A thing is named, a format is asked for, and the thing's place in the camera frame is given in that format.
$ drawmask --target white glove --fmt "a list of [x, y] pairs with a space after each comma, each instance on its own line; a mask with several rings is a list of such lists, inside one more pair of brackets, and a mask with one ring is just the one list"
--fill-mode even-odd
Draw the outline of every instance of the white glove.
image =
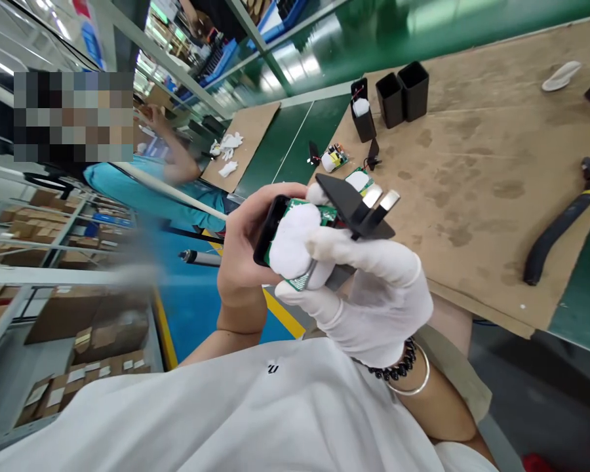
[[285, 281], [275, 295], [309, 313], [345, 354], [366, 366], [397, 363], [406, 339], [433, 313], [418, 255], [393, 241], [352, 241], [348, 230], [328, 227], [309, 234], [306, 248], [313, 259], [358, 269], [349, 298], [341, 299], [325, 286], [298, 292]]

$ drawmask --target wire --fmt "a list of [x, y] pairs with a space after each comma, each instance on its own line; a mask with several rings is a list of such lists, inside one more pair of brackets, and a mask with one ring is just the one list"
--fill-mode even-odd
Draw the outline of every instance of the wire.
[[63, 44], [64, 46], [66, 46], [74, 55], [79, 55], [80, 57], [84, 58], [88, 63], [92, 64], [95, 70], [100, 71], [100, 67], [98, 67], [98, 64], [94, 61], [92, 61], [89, 57], [87, 57], [85, 54], [83, 54], [79, 49], [75, 48], [72, 44], [70, 44], [69, 41], [66, 41], [59, 33], [57, 33], [56, 31], [54, 31], [53, 29], [51, 29], [47, 24], [45, 24], [43, 21], [41, 21], [37, 15], [34, 15], [33, 13], [31, 13], [30, 11], [28, 11], [27, 9], [25, 9], [22, 5], [20, 5], [19, 3], [17, 3], [14, 0], [5, 0], [8, 4], [14, 6], [15, 8], [17, 8], [20, 12], [24, 13], [26, 16], [28, 16], [29, 18], [31, 18], [35, 23], [39, 24], [42, 28], [44, 28], [47, 32], [51, 33], [53, 36], [55, 36], [55, 38], [57, 38], [61, 44]]

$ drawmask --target metal prong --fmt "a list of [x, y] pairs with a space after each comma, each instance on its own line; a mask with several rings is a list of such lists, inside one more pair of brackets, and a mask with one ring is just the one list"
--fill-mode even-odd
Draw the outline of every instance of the metal prong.
[[373, 184], [367, 189], [367, 193], [363, 197], [363, 203], [367, 205], [368, 208], [373, 208], [381, 195], [382, 188], [376, 184]]
[[387, 195], [385, 195], [385, 197], [380, 202], [380, 206], [386, 211], [390, 211], [393, 208], [393, 205], [398, 203], [399, 200], [400, 194], [395, 190], [389, 190], [389, 193], [387, 193]]

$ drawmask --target black plastic case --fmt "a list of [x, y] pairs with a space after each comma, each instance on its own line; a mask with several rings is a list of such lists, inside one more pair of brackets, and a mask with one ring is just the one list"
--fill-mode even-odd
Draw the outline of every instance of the black plastic case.
[[352, 112], [352, 120], [354, 120], [354, 126], [356, 126], [356, 131], [359, 133], [359, 138], [361, 142], [368, 142], [371, 141], [376, 137], [376, 127], [374, 126], [374, 118], [372, 116], [372, 108], [370, 105], [369, 111], [364, 115], [357, 117], [354, 114], [354, 108], [352, 105], [354, 101], [358, 100], [359, 98], [364, 98], [367, 100], [367, 79], [363, 78], [354, 82], [350, 86], [350, 90], [352, 92], [352, 99], [349, 101], [349, 110]]
[[398, 78], [404, 86], [404, 119], [413, 121], [423, 117], [428, 105], [428, 72], [419, 62], [411, 62], [398, 72]]
[[404, 121], [402, 89], [402, 82], [393, 72], [376, 82], [380, 113], [388, 129]]
[[254, 262], [259, 266], [269, 267], [269, 264], [264, 260], [264, 255], [269, 250], [275, 232], [277, 231], [277, 226], [280, 224], [284, 213], [286, 213], [288, 202], [290, 202], [290, 197], [278, 195], [271, 203], [269, 213], [267, 213], [267, 218], [264, 220], [260, 237], [256, 243], [256, 249], [254, 250]]

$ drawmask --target circuit board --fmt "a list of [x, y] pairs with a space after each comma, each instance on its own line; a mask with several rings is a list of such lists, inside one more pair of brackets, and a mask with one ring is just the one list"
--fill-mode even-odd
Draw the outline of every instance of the circuit board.
[[[310, 202], [308, 202], [306, 200], [291, 199], [290, 202], [288, 202], [288, 206], [286, 208], [286, 211], [284, 212], [284, 215], [286, 215], [293, 207], [295, 207], [297, 205], [306, 205], [309, 203]], [[337, 215], [338, 215], [336, 208], [334, 208], [333, 206], [325, 206], [325, 205], [317, 205], [317, 208], [319, 209], [319, 212], [321, 213], [321, 226], [333, 227], [336, 224]], [[264, 262], [266, 262], [267, 264], [269, 264], [269, 252], [270, 251], [271, 251], [271, 245], [269, 245], [267, 252], [264, 254]], [[308, 279], [310, 277], [310, 274], [312, 273], [312, 269], [314, 269], [314, 267], [315, 267], [316, 262], [317, 261], [313, 260], [311, 262], [310, 266], [308, 267], [308, 270], [306, 271], [306, 273], [299, 276], [297, 279], [286, 279], [286, 281], [298, 292], [305, 290], [306, 286], [308, 285]]]
[[[345, 178], [346, 180], [349, 178], [349, 176], [351, 176], [352, 174], [356, 173], [356, 172], [362, 172], [363, 174], [365, 174], [366, 176], [369, 177], [369, 173], [367, 173], [367, 170], [364, 169], [363, 167], [357, 167], [356, 169], [354, 169], [353, 172], [350, 172], [349, 175]], [[374, 179], [372, 179], [371, 177], [369, 177], [369, 180], [367, 181], [367, 183], [365, 184], [365, 186], [359, 190], [359, 193], [364, 197], [365, 194], [367, 193], [367, 189], [369, 187], [371, 187], [374, 184]]]

